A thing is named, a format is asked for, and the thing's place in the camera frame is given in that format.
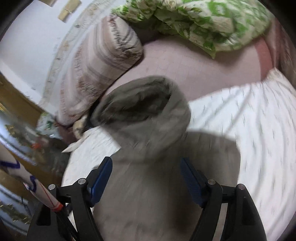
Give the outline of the left forearm in sleeve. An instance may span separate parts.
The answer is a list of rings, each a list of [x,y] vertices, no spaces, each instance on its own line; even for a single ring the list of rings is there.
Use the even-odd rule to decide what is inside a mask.
[[[1,144],[1,170],[21,181],[29,192],[52,211],[58,212],[63,205],[44,185]]]

